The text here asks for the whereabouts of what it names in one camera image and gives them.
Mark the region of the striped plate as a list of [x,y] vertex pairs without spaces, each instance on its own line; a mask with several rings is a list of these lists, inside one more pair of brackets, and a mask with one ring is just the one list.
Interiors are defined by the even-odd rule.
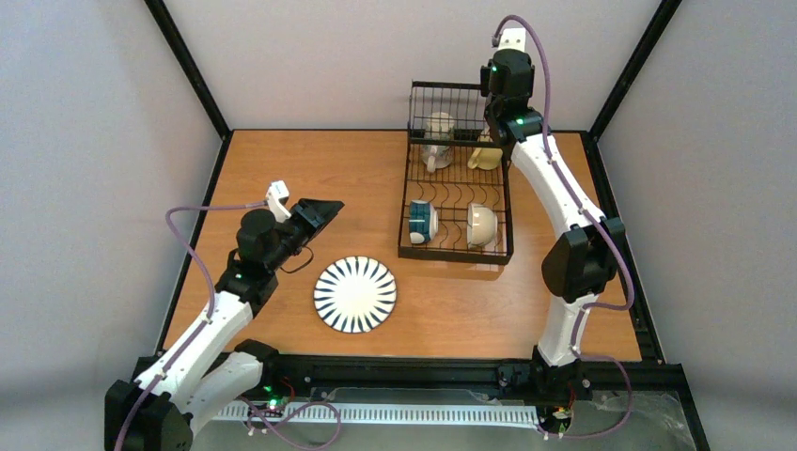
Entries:
[[381,261],[341,258],[320,274],[313,303],[321,321],[343,334],[365,334],[384,324],[398,300],[395,275]]

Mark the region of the white bowl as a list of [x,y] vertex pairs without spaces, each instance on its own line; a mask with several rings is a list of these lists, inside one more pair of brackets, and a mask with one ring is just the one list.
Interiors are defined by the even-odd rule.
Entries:
[[496,238],[498,219],[493,210],[470,203],[467,211],[466,240],[469,248],[484,247]]
[[432,241],[438,231],[439,219],[436,208],[428,201],[412,200],[408,220],[410,242],[413,245]]

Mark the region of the tall patterned ceramic cup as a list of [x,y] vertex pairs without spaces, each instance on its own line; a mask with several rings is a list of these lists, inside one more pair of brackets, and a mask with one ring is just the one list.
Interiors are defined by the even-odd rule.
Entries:
[[424,137],[430,140],[422,149],[426,170],[434,173],[451,165],[453,157],[450,142],[453,140],[455,119],[445,112],[433,112],[425,119]]

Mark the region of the black wire dish rack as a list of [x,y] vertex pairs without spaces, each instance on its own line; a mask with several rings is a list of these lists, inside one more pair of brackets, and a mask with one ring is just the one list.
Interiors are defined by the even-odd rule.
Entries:
[[[492,171],[469,169],[473,148],[492,147],[484,120],[485,99],[476,84],[414,81],[409,95],[407,149],[404,170],[398,256],[468,264],[506,265],[514,252],[508,163]],[[445,112],[456,121],[450,142],[450,166],[429,173],[422,149],[425,119],[433,112]],[[435,238],[425,244],[410,242],[408,220],[412,200],[430,202],[437,210],[439,225]],[[496,238],[484,247],[469,248],[466,240],[470,203],[493,210],[498,219]]]

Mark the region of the yellow ceramic mug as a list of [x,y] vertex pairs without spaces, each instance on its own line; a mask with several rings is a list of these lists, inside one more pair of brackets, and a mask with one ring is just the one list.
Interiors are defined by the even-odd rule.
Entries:
[[471,152],[467,167],[469,169],[492,171],[501,165],[502,159],[503,150],[501,148],[476,147]]

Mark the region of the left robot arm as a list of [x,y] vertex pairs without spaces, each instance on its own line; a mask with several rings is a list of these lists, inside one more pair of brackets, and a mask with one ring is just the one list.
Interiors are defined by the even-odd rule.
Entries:
[[107,450],[188,450],[194,438],[235,397],[272,376],[278,351],[246,340],[220,354],[278,286],[277,273],[343,209],[339,200],[301,198],[245,206],[236,248],[210,285],[206,305],[163,355],[130,381],[115,381],[104,397]]

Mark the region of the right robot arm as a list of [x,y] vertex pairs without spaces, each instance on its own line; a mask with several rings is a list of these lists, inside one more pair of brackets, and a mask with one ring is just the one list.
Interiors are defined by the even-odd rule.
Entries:
[[625,227],[589,199],[551,140],[544,115],[529,106],[534,76],[529,54],[500,48],[480,70],[480,90],[492,141],[529,181],[556,236],[541,263],[552,300],[528,379],[536,391],[552,394],[577,380],[586,319],[600,306],[607,283],[627,268],[618,249]]

